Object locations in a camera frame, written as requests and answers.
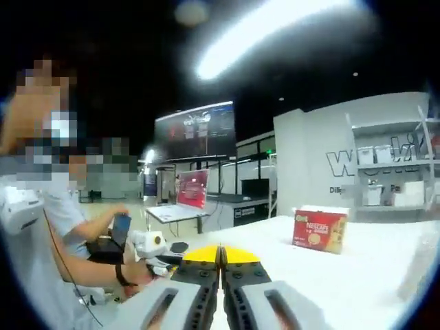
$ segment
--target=white box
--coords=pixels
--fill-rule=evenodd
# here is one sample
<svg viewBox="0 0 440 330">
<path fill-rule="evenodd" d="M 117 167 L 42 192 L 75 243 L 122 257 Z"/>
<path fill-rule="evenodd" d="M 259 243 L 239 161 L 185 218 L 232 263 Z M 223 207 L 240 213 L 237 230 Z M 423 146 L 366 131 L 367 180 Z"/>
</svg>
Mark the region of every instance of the white box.
<svg viewBox="0 0 440 330">
<path fill-rule="evenodd" d="M 357 148 L 357 159 L 359 165 L 374 164 L 374 150 L 372 146 L 363 146 Z"/>
<path fill-rule="evenodd" d="M 381 184 L 368 186 L 368 195 L 367 195 L 367 205 L 368 206 L 378 206 L 380 205 L 380 197 L 382 196 L 382 188 L 384 186 Z"/>
<path fill-rule="evenodd" d="M 406 203 L 406 195 L 402 192 L 396 192 L 393 196 L 393 206 L 397 208 L 404 208 L 408 206 Z"/>
<path fill-rule="evenodd" d="M 374 150 L 378 164 L 390 164 L 393 162 L 393 158 L 391 157 L 391 146 L 389 144 L 375 146 Z"/>
<path fill-rule="evenodd" d="M 413 181 L 404 183 L 404 194 L 407 206 L 421 206 L 425 203 L 425 182 Z"/>
</svg>

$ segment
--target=ceiling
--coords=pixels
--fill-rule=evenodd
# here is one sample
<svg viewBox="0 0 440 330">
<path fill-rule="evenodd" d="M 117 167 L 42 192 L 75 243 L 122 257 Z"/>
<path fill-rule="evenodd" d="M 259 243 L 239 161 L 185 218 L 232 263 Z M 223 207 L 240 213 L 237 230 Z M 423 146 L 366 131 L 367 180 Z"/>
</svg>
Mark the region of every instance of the ceiling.
<svg viewBox="0 0 440 330">
<path fill-rule="evenodd" d="M 90 2 L 53 7 L 46 28 L 62 31 L 81 58 L 77 106 L 87 109 L 93 134 L 130 138 L 131 154 L 151 142 L 157 116 L 180 109 L 233 100 L 237 139 L 244 140 L 271 131 L 273 116 L 292 109 L 311 111 L 425 84 L 400 43 L 364 12 L 333 11 L 286 27 L 217 79 L 201 82 L 195 68 L 204 50 L 262 0 L 208 1 L 208 21 L 192 28 L 175 21 L 178 1 L 105 8 Z"/>
</svg>

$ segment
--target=black strap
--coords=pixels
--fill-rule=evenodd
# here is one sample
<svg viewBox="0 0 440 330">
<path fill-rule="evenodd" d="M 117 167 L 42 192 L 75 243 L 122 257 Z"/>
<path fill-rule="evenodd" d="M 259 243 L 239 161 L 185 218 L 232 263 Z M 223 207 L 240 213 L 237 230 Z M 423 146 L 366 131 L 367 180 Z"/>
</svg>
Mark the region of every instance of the black strap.
<svg viewBox="0 0 440 330">
<path fill-rule="evenodd" d="M 116 269 L 116 278 L 117 278 L 119 284 L 121 284 L 121 286 L 123 286 L 123 287 L 134 286 L 133 284 L 128 283 L 127 280 L 125 279 L 124 275 L 122 275 L 122 269 L 121 269 L 120 263 L 115 265 L 115 269 Z"/>
</svg>

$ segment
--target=ceiling light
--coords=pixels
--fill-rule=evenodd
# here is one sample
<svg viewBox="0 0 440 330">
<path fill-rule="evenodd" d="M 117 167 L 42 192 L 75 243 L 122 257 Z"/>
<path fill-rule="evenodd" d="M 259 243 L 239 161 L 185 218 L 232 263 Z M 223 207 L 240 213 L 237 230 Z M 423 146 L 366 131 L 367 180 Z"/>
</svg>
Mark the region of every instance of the ceiling light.
<svg viewBox="0 0 440 330">
<path fill-rule="evenodd" d="M 174 12 L 176 21 L 192 27 L 208 20 L 208 5 L 201 0 L 186 0 L 179 4 Z"/>
<path fill-rule="evenodd" d="M 204 80 L 217 77 L 266 36 L 311 14 L 354 0 L 271 0 L 231 27 L 203 56 L 197 75 Z"/>
</svg>

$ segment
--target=cable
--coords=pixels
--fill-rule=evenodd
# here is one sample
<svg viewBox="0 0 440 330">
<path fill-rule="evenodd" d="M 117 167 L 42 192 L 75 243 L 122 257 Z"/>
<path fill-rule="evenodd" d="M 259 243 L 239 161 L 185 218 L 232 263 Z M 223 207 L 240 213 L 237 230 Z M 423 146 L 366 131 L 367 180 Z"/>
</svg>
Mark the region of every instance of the cable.
<svg viewBox="0 0 440 330">
<path fill-rule="evenodd" d="M 71 272 L 69 271 L 69 268 L 67 268 L 67 265 L 66 265 L 66 263 L 64 262 L 63 257 L 61 256 L 60 250 L 58 250 L 58 246 L 56 246 L 54 233 L 52 232 L 52 229 L 51 229 L 51 227 L 50 227 L 49 220 L 47 219 L 46 211 L 45 211 L 44 209 L 43 209 L 43 212 L 44 212 L 44 217 L 46 218 L 46 222 L 47 222 L 47 224 L 48 224 L 48 226 L 49 226 L 50 236 L 52 237 L 52 241 L 54 242 L 54 247 L 55 247 L 56 253 L 58 253 L 58 255 L 59 255 L 60 259 L 61 259 L 61 262 L 63 263 L 65 269 L 67 270 L 67 273 L 68 273 L 69 276 L 70 276 L 71 282 L 74 284 L 74 287 L 75 287 L 76 292 L 78 292 L 78 295 L 81 297 L 81 300 L 82 300 L 82 302 L 84 303 L 84 306 L 86 306 L 86 308 L 87 308 L 87 310 L 89 311 L 89 313 L 90 313 L 90 315 L 92 316 L 92 318 L 94 318 L 95 321 L 96 321 L 101 327 L 103 327 L 102 323 L 99 322 L 99 320 L 96 318 L 95 314 L 90 310 L 90 307 L 89 307 L 89 305 L 86 303 L 84 297 L 81 296 L 80 290 L 79 290 L 79 288 L 78 288 L 78 286 L 77 286 L 77 284 L 76 284 L 76 282 L 75 282 L 75 280 L 74 280 L 74 277 L 72 276 Z"/>
<path fill-rule="evenodd" d="M 220 212 L 219 212 L 219 216 L 217 217 L 217 225 L 219 226 L 220 230 L 221 230 L 220 216 L 221 216 L 221 213 L 223 212 L 223 207 L 224 207 L 224 204 L 221 204 L 221 209 L 220 209 Z"/>
<path fill-rule="evenodd" d="M 221 174 L 221 172 L 220 172 L 220 176 L 221 176 L 221 178 L 220 178 L 220 191 L 219 191 L 219 194 L 221 194 L 221 191 L 223 190 L 223 187 L 225 186 L 225 179 L 223 178 L 223 175 Z M 211 212 L 211 214 L 209 214 L 206 218 L 205 218 L 205 220 L 203 220 L 203 222 L 202 222 L 202 226 L 209 220 L 209 218 L 211 218 L 211 216 L 217 211 L 217 208 L 219 207 L 219 198 L 220 198 L 220 196 L 219 197 L 217 197 L 217 202 L 216 202 L 216 204 L 215 204 L 215 209 Z M 217 218 L 217 224 L 219 224 L 219 219 L 220 219 L 220 214 L 221 214 L 221 211 L 223 211 L 223 206 L 221 207 L 221 210 L 220 210 L 220 213 L 219 213 L 219 218 Z"/>
<path fill-rule="evenodd" d="M 169 226 L 169 229 L 170 229 L 171 234 L 173 234 L 173 236 L 174 236 L 175 238 L 177 238 L 177 235 L 176 235 L 176 234 L 173 232 L 173 230 L 171 229 L 171 223 L 169 223 L 168 226 Z"/>
</svg>

